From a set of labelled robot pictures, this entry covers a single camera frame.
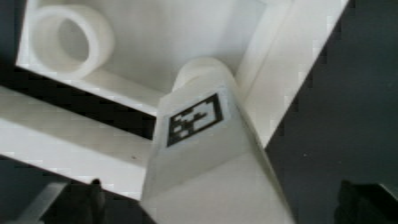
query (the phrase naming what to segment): round opening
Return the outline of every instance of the round opening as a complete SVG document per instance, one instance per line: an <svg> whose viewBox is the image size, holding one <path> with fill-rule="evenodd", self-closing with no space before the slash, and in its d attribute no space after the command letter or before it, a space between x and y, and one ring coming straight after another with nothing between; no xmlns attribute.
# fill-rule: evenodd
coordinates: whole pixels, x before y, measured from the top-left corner
<svg viewBox="0 0 398 224"><path fill-rule="evenodd" d="M89 41L83 30L71 20L64 20L58 28L60 47L65 54L80 61L89 58Z"/></svg>
<svg viewBox="0 0 398 224"><path fill-rule="evenodd" d="M81 67L89 57L89 40L74 21L49 16L37 21L32 49L42 65L60 73Z"/></svg>

